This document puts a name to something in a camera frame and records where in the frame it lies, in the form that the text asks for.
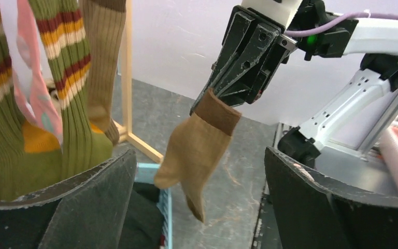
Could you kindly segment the blue plastic basket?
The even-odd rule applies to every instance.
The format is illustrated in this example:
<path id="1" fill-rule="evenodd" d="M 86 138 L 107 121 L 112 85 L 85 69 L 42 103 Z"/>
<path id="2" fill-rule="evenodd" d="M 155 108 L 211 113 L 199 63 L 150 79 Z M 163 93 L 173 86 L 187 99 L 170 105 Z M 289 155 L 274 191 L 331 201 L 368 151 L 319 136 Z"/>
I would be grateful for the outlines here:
<path id="1" fill-rule="evenodd" d="M 171 189 L 158 189 L 154 186 L 154 176 L 160 165 L 157 163 L 137 164 L 134 190 L 153 202 L 164 217 L 160 248 L 173 248 L 173 204 Z"/>

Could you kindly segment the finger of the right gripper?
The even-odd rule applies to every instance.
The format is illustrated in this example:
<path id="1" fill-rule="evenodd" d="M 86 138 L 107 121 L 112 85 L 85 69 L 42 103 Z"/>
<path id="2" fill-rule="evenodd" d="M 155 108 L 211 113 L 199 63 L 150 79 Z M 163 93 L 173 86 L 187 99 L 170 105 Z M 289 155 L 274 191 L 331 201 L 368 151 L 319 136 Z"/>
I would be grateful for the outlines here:
<path id="1" fill-rule="evenodd" d="M 230 28 L 216 62 L 216 96 L 227 105 L 252 104 L 296 48 L 272 25 Z"/>
<path id="2" fill-rule="evenodd" d="M 233 8 L 220 54 L 207 84 L 190 110 L 191 114 L 208 90 L 230 107 L 247 102 L 251 87 L 243 83 L 242 78 L 258 62 L 258 53 L 249 48 L 254 44 L 252 36 L 257 23 L 254 12 L 240 5 Z"/>

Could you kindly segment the wooden frame stand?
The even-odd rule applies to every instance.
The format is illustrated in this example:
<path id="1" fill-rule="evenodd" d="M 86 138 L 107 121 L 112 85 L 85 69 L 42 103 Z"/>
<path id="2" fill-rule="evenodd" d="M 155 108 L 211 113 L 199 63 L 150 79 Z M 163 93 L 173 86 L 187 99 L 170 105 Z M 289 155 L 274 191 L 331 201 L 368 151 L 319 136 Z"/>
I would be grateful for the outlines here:
<path id="1" fill-rule="evenodd" d="M 126 19 L 122 33 L 117 71 L 121 75 L 123 124 L 114 122 L 119 132 L 119 143 L 128 142 L 155 163 L 161 163 L 163 155 L 133 133 L 132 129 L 132 1 L 125 3 Z"/>

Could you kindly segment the tan brown sock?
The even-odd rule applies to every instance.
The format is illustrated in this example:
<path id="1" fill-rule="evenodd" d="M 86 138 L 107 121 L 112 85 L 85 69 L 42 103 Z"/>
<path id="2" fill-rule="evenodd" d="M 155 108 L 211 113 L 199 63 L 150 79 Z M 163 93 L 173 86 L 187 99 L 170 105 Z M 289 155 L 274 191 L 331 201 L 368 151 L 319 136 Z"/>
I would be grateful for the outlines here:
<path id="1" fill-rule="evenodd" d="M 91 52 L 86 82 L 88 117 L 116 145 L 119 132 L 111 118 L 111 107 L 126 1 L 81 0 L 78 4 Z"/>

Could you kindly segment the black sock in basket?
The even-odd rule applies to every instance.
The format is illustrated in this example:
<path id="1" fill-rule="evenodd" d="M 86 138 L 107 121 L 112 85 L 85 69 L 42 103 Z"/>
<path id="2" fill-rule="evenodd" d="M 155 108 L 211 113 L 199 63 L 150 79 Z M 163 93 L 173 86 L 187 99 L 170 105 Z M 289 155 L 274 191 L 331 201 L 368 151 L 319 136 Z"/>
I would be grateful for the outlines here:
<path id="1" fill-rule="evenodd" d="M 163 223 L 164 217 L 158 207 L 133 189 L 118 248 L 159 248 Z"/>

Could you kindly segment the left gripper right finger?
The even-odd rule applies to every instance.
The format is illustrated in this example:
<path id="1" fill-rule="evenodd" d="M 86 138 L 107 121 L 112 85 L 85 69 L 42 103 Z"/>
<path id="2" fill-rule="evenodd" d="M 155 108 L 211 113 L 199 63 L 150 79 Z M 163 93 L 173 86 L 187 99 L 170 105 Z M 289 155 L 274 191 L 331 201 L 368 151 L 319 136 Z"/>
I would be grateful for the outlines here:
<path id="1" fill-rule="evenodd" d="M 398 197 L 350 186 L 272 147 L 264 165 L 283 248 L 398 248 Z"/>

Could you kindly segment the green striped sock left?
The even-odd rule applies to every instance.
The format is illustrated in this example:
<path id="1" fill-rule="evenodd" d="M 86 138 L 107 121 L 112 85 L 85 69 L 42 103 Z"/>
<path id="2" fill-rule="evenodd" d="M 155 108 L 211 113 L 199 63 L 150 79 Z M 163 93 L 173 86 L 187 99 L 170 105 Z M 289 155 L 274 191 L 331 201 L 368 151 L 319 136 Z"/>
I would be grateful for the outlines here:
<path id="1" fill-rule="evenodd" d="M 61 166 L 57 138 L 30 124 L 16 104 L 0 13 L 0 201 L 12 201 L 59 182 Z"/>

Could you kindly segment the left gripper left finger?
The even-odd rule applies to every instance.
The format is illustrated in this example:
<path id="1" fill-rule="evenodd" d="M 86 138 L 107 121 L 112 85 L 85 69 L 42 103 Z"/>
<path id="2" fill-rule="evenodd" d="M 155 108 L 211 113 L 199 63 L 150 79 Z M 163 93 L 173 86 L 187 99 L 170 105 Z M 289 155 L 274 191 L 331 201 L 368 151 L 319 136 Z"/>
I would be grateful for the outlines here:
<path id="1" fill-rule="evenodd" d="M 132 150 L 0 202 L 0 248 L 117 248 L 137 167 Z"/>

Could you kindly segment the green striped sock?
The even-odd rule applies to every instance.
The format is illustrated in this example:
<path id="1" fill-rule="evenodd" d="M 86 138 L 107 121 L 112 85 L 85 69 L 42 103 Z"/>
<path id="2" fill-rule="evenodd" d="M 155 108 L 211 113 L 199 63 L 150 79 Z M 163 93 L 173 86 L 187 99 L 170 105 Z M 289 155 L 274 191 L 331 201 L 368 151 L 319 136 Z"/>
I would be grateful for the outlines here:
<path id="1" fill-rule="evenodd" d="M 0 201 L 12 201 L 59 182 L 61 166 L 57 138 L 30 124 L 16 104 L 0 13 Z"/>
<path id="2" fill-rule="evenodd" d="M 63 123 L 60 179 L 109 159 L 113 145 L 87 116 L 85 83 L 91 58 L 76 1 L 30 1 L 52 77 Z"/>

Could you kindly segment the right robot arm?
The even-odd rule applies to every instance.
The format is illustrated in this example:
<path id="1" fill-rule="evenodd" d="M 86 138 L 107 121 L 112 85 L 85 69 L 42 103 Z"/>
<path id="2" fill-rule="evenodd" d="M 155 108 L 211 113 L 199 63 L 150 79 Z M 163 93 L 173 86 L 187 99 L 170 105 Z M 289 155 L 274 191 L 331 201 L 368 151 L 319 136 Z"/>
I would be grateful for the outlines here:
<path id="1" fill-rule="evenodd" d="M 339 94 L 278 143 L 287 156 L 314 167 L 331 136 L 375 100 L 398 89 L 398 15 L 327 12 L 323 1 L 242 1 L 233 8 L 204 90 L 230 107 L 255 102 L 280 64 L 300 49 L 304 59 L 363 54 Z"/>

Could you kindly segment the pink sock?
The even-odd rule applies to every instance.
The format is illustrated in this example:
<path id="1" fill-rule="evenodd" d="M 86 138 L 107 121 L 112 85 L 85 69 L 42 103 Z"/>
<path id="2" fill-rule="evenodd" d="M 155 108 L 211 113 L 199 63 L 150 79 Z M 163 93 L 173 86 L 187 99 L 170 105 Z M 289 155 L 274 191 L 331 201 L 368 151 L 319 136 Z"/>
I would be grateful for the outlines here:
<path id="1" fill-rule="evenodd" d="M 37 25 L 29 2 L 17 0 L 16 45 L 26 66 L 31 70 L 29 85 L 13 78 L 16 103 L 25 118 L 34 126 L 52 133 L 61 144 L 63 142 L 62 121 L 42 77 L 40 50 L 37 38 Z"/>

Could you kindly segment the green striped sock right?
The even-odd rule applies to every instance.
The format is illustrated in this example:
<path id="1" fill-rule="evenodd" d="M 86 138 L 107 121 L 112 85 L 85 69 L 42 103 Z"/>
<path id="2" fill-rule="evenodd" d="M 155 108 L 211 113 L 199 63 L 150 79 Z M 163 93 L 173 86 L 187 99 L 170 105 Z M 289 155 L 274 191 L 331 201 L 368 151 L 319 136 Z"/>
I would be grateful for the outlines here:
<path id="1" fill-rule="evenodd" d="M 76 1 L 30 1 L 52 77 L 63 123 L 60 179 L 109 159 L 113 145 L 87 116 L 85 83 L 91 58 Z"/>

